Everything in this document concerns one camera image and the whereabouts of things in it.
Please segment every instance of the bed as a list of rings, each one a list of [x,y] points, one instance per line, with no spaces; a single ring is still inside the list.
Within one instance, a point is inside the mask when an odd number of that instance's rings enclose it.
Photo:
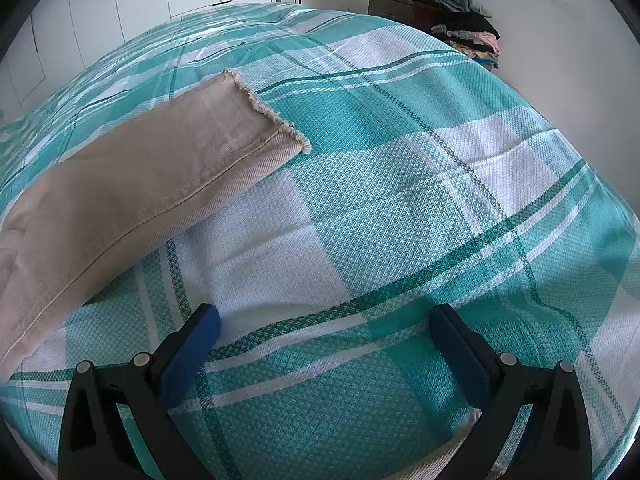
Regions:
[[[418,30],[294,4],[156,27],[0,129],[3,216],[47,168],[227,68],[311,152],[78,308],[0,386],[7,422],[55,464],[76,364],[153,351],[211,302],[221,337],[170,415],[216,478],[434,478],[478,416],[428,337],[450,303],[497,351],[574,363],[606,478],[640,424],[638,219],[520,95]]]

